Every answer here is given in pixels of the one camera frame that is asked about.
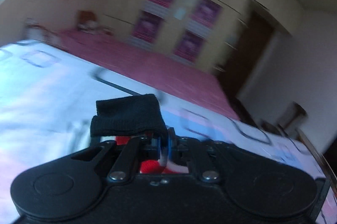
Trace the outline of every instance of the wooden headboard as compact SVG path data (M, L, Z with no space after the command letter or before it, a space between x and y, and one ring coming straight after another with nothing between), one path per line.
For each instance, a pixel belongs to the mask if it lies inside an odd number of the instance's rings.
M0 46L22 40L24 22L34 18L58 31L75 26L78 10L93 10L99 17L104 0L0 0Z

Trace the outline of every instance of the black cloth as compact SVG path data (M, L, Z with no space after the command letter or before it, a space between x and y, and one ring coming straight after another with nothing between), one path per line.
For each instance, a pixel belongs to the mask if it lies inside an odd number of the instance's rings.
M132 136L146 131L161 136L167 143L167 128L154 94L129 96L96 102L97 115L92 118L91 137Z

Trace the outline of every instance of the mattress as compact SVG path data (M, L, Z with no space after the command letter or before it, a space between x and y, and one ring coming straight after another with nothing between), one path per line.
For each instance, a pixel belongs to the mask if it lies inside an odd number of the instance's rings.
M118 42L108 35L75 30L61 34L71 54L178 98L239 120L217 79L155 52Z
M86 148L97 100L153 93L167 126L179 136L234 143L304 170L322 169L300 142L272 135L34 40L0 48L0 223L18 214L9 188L22 171ZM319 224L337 221L329 190Z

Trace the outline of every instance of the pink blanket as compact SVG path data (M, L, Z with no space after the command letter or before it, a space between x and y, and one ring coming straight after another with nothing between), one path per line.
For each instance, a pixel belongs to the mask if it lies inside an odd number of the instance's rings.
M68 52L166 93L239 119L216 78L155 52L118 42L108 35L68 30L61 33Z

